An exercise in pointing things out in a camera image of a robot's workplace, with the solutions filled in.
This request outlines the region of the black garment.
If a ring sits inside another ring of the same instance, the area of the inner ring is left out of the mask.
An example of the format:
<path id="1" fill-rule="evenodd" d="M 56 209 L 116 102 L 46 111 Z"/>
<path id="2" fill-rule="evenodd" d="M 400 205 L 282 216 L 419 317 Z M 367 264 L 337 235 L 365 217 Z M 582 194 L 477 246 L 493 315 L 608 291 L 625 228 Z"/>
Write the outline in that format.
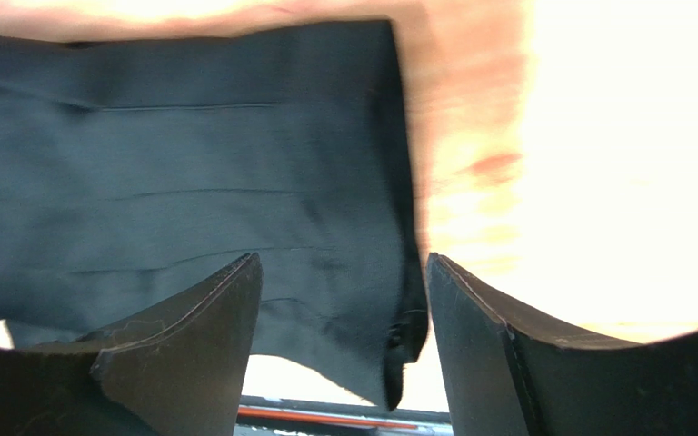
<path id="1" fill-rule="evenodd" d="M 69 340 L 244 253 L 252 351 L 387 409 L 427 334 L 386 20 L 233 38 L 0 36 L 0 320 Z"/>

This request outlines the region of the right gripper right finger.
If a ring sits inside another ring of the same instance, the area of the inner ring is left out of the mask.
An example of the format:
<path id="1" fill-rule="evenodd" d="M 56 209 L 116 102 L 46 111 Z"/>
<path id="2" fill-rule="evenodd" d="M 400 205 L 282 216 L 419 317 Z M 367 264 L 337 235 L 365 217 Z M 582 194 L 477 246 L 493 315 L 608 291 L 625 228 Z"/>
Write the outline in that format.
<path id="1" fill-rule="evenodd" d="M 593 332 L 438 253 L 426 276 L 455 434 L 698 436 L 698 331 L 646 344 Z"/>

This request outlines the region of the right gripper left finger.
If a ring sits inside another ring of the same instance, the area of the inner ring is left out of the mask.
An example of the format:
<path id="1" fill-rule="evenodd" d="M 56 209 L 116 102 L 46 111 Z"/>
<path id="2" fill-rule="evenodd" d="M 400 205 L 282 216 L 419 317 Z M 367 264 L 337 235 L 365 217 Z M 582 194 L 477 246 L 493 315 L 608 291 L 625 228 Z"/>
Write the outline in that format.
<path id="1" fill-rule="evenodd" d="M 263 284 L 255 253 L 75 342 L 0 348 L 0 435 L 230 435 Z"/>

